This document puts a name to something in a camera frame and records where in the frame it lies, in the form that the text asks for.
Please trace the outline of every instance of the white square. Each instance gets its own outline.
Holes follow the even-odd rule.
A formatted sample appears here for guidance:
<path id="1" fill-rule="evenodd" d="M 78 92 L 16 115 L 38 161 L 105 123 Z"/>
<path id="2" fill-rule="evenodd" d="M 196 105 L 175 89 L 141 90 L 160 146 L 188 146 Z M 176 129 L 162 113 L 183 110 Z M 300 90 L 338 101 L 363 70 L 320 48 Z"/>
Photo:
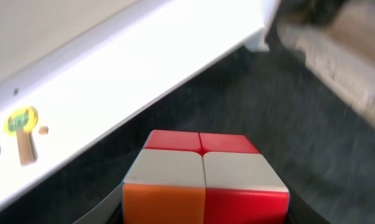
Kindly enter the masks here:
<path id="1" fill-rule="evenodd" d="M 195 152 L 142 149 L 124 183 L 205 188 L 202 157 Z"/>
<path id="2" fill-rule="evenodd" d="M 207 188 L 288 192 L 260 154 L 208 152 L 204 170 Z"/>

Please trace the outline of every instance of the black carpet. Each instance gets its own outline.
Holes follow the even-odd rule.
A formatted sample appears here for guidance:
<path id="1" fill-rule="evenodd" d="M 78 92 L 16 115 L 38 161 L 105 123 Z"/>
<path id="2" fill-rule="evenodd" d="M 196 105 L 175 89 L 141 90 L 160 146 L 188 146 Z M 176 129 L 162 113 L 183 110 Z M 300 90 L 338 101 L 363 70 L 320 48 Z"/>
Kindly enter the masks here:
<path id="1" fill-rule="evenodd" d="M 121 182 L 153 129 L 244 134 L 331 223 L 375 223 L 375 131 L 289 52 L 245 49 L 93 146 L 0 223 L 72 223 Z"/>

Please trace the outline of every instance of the cube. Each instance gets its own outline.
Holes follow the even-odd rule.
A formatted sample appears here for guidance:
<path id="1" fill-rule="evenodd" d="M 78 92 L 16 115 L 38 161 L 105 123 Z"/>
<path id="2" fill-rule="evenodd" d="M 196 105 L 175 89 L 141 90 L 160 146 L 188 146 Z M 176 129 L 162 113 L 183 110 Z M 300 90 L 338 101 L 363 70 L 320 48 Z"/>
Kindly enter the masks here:
<path id="1" fill-rule="evenodd" d="M 202 154 L 200 135 L 184 131 L 153 130 L 144 148 L 191 151 Z"/>
<path id="2" fill-rule="evenodd" d="M 202 224 L 205 178 L 195 152 L 143 149 L 122 182 L 125 224 Z"/>
<path id="3" fill-rule="evenodd" d="M 204 224 L 281 224 L 289 191 L 260 154 L 208 152 L 203 157 Z"/>
<path id="4" fill-rule="evenodd" d="M 259 151 L 243 135 L 200 133 L 203 153 L 207 152 L 241 152 L 256 153 Z"/>

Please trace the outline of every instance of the orange square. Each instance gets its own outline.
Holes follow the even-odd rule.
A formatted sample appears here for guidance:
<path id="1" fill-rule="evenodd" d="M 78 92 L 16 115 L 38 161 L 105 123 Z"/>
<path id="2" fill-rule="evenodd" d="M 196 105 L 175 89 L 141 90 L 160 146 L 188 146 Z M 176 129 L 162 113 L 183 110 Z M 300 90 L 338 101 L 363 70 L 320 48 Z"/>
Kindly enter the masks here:
<path id="1" fill-rule="evenodd" d="M 125 224 L 202 224 L 205 189 L 124 184 Z"/>

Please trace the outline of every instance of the toy magnifying glass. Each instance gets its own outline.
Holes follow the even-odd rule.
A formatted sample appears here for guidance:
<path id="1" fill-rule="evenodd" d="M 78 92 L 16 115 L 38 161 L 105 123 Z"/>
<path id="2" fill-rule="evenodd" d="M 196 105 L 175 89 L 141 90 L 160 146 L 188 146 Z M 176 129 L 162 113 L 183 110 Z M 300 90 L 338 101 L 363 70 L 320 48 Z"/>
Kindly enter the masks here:
<path id="1" fill-rule="evenodd" d="M 21 108 L 13 112 L 5 122 L 4 130 L 17 138 L 20 164 L 27 165 L 36 160 L 31 141 L 31 132 L 38 122 L 38 112 L 33 107 Z"/>

